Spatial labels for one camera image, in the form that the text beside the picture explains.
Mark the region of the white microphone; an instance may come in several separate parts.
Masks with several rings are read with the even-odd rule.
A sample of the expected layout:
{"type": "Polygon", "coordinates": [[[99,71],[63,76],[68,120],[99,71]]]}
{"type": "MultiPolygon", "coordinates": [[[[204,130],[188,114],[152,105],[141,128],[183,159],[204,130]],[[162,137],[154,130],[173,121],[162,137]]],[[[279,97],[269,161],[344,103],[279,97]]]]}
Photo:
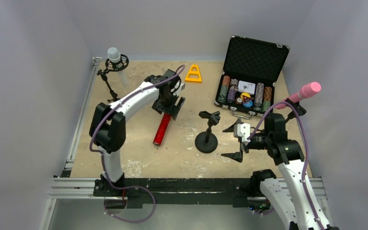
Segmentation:
{"type": "Polygon", "coordinates": [[[111,47],[107,50],[107,57],[112,65],[113,71],[118,73],[123,86],[127,87],[128,79],[124,71],[129,65],[128,57],[121,54],[115,47],[111,47]]]}

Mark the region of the black round-base clip stand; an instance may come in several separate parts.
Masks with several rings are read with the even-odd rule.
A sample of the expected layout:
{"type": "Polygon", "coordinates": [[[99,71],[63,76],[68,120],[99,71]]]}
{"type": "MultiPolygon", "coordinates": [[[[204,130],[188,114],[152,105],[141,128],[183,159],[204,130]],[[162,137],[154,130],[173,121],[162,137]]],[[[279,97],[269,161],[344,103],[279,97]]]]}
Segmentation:
{"type": "Polygon", "coordinates": [[[291,101],[290,99],[286,99],[285,101],[289,103],[291,105],[291,108],[293,109],[293,111],[287,115],[285,123],[287,123],[288,121],[294,118],[301,117],[307,113],[307,110],[300,105],[300,102],[295,103],[291,101]]]}

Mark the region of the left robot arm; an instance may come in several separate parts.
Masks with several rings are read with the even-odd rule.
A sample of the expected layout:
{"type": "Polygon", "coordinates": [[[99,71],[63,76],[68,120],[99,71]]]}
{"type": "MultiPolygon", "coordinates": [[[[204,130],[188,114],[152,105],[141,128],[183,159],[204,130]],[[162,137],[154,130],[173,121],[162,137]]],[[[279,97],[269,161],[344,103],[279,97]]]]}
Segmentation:
{"type": "Polygon", "coordinates": [[[184,68],[180,65],[175,71],[169,69],[163,75],[150,75],[125,97],[96,106],[89,131],[89,150],[99,153],[103,167],[101,179],[111,188],[127,188],[120,163],[120,150],[127,138],[127,121],[148,104],[157,113],[169,114],[175,120],[185,102],[185,98],[179,96],[185,89],[179,76],[184,68]]]}

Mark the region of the red glitter microphone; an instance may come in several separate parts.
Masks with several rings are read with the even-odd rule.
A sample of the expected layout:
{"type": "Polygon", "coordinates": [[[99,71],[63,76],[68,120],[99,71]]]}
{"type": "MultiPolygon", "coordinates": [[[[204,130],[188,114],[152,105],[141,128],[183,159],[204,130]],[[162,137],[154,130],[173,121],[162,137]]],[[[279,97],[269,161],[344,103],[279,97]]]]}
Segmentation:
{"type": "Polygon", "coordinates": [[[157,129],[157,132],[155,134],[155,137],[153,139],[153,145],[160,146],[162,144],[162,141],[164,139],[165,133],[167,131],[169,122],[171,120],[172,116],[170,114],[164,114],[161,122],[159,124],[159,127],[157,129]]]}

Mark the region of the black tripod shock-mount stand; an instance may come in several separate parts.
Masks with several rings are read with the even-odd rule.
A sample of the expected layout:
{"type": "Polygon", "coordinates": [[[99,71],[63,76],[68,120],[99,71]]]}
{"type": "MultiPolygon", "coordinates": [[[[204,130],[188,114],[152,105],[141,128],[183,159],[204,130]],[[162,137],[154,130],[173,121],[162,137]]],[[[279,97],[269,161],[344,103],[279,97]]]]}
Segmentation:
{"type": "Polygon", "coordinates": [[[106,84],[107,90],[109,91],[110,98],[107,99],[108,103],[116,102],[120,99],[118,93],[115,92],[112,80],[115,80],[115,77],[119,77],[118,73],[113,71],[112,65],[107,58],[104,64],[104,69],[100,69],[96,73],[97,76],[100,76],[102,81],[106,84]]]}

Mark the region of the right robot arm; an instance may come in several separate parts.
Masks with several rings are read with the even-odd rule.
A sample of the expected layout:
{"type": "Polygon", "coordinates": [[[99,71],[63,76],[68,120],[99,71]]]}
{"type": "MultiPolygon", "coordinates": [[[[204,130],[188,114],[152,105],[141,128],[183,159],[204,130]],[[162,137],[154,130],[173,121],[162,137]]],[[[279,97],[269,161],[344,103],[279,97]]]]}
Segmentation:
{"type": "Polygon", "coordinates": [[[265,149],[281,172],[289,193],[284,192],[270,169],[253,172],[250,190],[268,198],[287,230],[335,230],[337,227],[322,211],[306,174],[307,159],[300,144],[288,139],[286,123],[281,114],[269,113],[264,118],[264,129],[252,134],[251,126],[237,119],[224,132],[233,133],[240,143],[240,150],[224,156],[242,162],[243,153],[248,150],[265,149]]]}

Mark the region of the pink microphone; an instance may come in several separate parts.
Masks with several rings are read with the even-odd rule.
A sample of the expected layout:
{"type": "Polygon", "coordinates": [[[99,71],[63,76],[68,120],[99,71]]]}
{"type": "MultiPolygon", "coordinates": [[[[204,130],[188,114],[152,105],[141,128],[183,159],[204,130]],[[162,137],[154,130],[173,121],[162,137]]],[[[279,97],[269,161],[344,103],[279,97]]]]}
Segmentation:
{"type": "Polygon", "coordinates": [[[285,98],[283,101],[286,101],[287,99],[289,99],[293,103],[298,103],[299,101],[303,99],[308,99],[308,98],[315,96],[321,91],[321,89],[322,89],[321,85],[318,82],[314,81],[314,82],[305,84],[304,86],[302,86],[302,88],[299,91],[291,94],[290,96],[285,98]]]}

